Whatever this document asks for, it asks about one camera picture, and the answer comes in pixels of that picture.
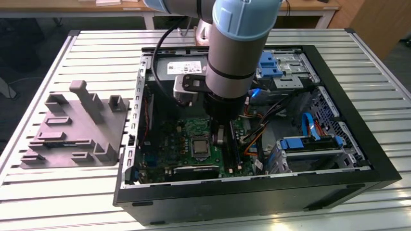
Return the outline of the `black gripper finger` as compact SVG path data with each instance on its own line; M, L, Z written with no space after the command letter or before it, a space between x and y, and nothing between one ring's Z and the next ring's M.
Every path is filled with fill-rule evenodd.
M224 145L225 142L225 127L216 125L212 130L212 143L213 145Z

